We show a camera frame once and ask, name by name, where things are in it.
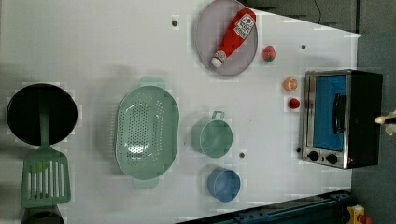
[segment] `red ketchup bottle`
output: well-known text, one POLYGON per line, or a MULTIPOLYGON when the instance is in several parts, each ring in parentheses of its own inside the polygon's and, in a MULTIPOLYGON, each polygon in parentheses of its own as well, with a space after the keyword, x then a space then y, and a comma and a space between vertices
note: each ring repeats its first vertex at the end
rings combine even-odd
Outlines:
POLYGON ((212 59, 213 66, 220 67, 244 43, 255 23, 256 14, 251 9, 244 8, 236 13, 212 59))

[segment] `red ball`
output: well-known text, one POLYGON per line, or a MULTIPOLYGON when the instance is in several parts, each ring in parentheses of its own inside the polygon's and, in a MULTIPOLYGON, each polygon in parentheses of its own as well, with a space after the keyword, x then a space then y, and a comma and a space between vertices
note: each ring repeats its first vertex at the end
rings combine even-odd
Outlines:
POLYGON ((295 99, 295 98, 292 98, 292 99, 289 101, 289 107, 290 107, 291 109, 297 109, 298 107, 300 107, 300 101, 297 100, 297 99, 295 99))

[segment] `toaster oven door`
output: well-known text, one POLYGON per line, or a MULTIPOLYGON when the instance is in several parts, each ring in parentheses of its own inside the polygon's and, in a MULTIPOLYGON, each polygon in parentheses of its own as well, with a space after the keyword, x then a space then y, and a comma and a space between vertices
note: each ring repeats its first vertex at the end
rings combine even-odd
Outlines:
POLYGON ((309 78, 308 147, 344 150, 347 76, 309 78))

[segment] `white table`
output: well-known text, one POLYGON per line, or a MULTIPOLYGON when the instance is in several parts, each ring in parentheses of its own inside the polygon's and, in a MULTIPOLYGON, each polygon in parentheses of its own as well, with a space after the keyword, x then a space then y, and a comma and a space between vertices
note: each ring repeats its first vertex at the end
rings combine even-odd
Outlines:
POLYGON ((33 147, 6 122, 10 97, 51 82, 72 94, 78 124, 54 145, 69 159, 72 200, 60 205, 67 223, 172 223, 285 202, 351 186, 351 171, 298 158, 299 112, 285 109, 287 76, 356 67, 357 38, 345 31, 258 14, 259 48, 243 74, 220 77, 200 62, 193 22, 210 0, 3 0, 0 45, 0 222, 18 223, 22 158, 33 147), (171 25, 179 21, 178 29, 171 25), (266 64, 261 51, 276 47, 266 64), (136 190, 117 165, 114 123, 121 99, 143 75, 163 77, 180 110, 177 158, 155 189, 136 190), (234 132, 231 151, 209 159, 191 149, 191 126, 222 110, 234 132), (245 152, 240 159, 238 154, 245 152), (220 203, 205 180, 216 166, 232 168, 243 185, 220 203))

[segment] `green spatula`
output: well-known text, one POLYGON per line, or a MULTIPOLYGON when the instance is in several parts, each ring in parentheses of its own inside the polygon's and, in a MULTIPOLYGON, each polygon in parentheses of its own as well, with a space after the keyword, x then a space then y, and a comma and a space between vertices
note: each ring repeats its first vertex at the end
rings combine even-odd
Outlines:
POLYGON ((69 169, 66 156, 50 146, 48 103, 40 99, 40 148, 23 161, 21 205, 25 208, 51 206, 70 201, 69 169))

